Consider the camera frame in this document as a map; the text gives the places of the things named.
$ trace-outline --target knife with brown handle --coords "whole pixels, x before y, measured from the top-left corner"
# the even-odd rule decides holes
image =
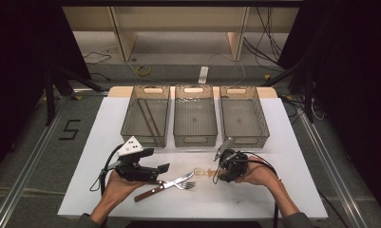
[[[165,182],[165,183],[162,184],[161,186],[158,186],[158,187],[156,187],[156,188],[154,188],[154,189],[151,189],[151,190],[149,190],[149,191],[147,191],[147,192],[144,192],[144,193],[142,193],[142,194],[136,196],[136,197],[134,198],[134,200],[135,200],[136,202],[137,202],[137,201],[140,201],[140,200],[143,200],[143,199],[145,199],[145,198],[147,198],[147,197],[150,197],[150,196],[152,196],[152,195],[154,195],[154,194],[156,194],[156,193],[161,192],[161,190],[163,190],[163,189],[166,189],[166,188],[168,188],[168,187],[171,187],[171,186],[173,186],[173,185],[175,185],[175,184],[177,184],[177,183],[186,181],[187,179],[191,178],[193,175],[194,175],[194,172],[191,172],[191,173],[185,174],[185,175],[183,175],[183,176],[181,176],[181,177],[179,177],[179,178],[176,178],[176,179],[174,179],[174,180],[172,180],[172,181],[170,181],[170,182]]]

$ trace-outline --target fork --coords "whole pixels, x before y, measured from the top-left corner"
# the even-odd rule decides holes
[[[194,181],[192,181],[192,182],[180,182],[180,183],[176,183],[175,186],[177,186],[181,190],[188,190],[188,189],[194,188],[196,186],[196,183]]]
[[[163,184],[166,181],[157,180],[155,182],[150,182],[151,184]],[[175,186],[179,188],[180,190],[188,190],[196,186],[196,183],[194,181],[191,182],[179,182],[175,183]]]

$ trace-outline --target white table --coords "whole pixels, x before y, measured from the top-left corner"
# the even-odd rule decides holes
[[[241,149],[241,151],[255,151],[270,162],[296,206],[308,218],[326,219],[328,215],[316,191],[281,100],[279,98],[260,100],[271,136],[264,148]],[[76,218],[82,213],[90,213],[98,203],[101,198],[100,191],[90,192],[89,188],[104,167],[111,151],[124,142],[120,131],[128,101],[129,98],[104,98],[58,212],[59,216]],[[196,167],[215,170],[218,162],[213,162],[213,159],[222,144],[218,99],[216,99],[216,112],[219,136],[215,147],[176,148],[173,140],[173,105],[170,110],[167,146],[164,149],[156,149],[151,157],[142,158],[140,164],[157,167],[170,162],[169,171],[159,175],[159,180],[164,181],[173,180]],[[133,200],[135,196],[155,187],[155,185],[143,186],[116,207],[110,216],[126,219],[257,220],[271,219],[274,215],[275,202],[265,187],[248,183],[227,183],[221,180],[218,184],[214,184],[212,178],[208,177],[192,177],[190,180],[197,182],[192,190],[171,187],[135,202]]]

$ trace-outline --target metal frame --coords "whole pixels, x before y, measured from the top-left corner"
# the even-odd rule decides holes
[[[48,146],[48,141],[50,140],[54,132],[54,129],[59,122],[60,116],[63,114],[63,110],[66,107],[68,100],[68,97],[62,98],[61,103],[56,110],[56,114],[54,116],[53,121],[50,123],[49,126],[45,127],[44,132],[42,133],[38,143],[35,145],[31,155],[28,158],[27,163],[21,171],[21,174],[15,181],[14,185],[11,187],[6,199],[4,199],[3,203],[1,204],[0,227],[6,227],[7,222],[9,221],[12,212],[16,207],[16,204],[21,198],[22,193],[24,192],[24,189],[27,186],[37,163],[41,159],[42,154]]]
[[[336,194],[338,195],[348,218],[353,227],[355,228],[363,228],[368,227],[366,221],[364,220],[361,210],[359,209],[358,204],[355,202],[355,199],[352,196],[346,182],[344,182],[341,174],[336,168],[332,157],[329,154],[324,142],[321,140],[320,135],[318,134],[313,123],[310,123],[308,118],[304,113],[301,113],[298,110],[298,114],[301,115],[301,121],[308,133],[311,141],[314,145],[314,149],[317,152],[318,157],[320,158],[324,169],[326,170],[327,175],[329,176],[330,181],[334,187]]]

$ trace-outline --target storage bin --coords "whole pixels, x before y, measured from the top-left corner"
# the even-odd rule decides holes
[[[166,147],[170,86],[134,86],[124,117],[122,136],[136,137],[143,147]]]
[[[270,137],[254,86],[219,88],[222,139],[233,138],[232,148],[262,148]]]
[[[218,129],[213,88],[177,85],[175,89],[175,145],[215,146]]]

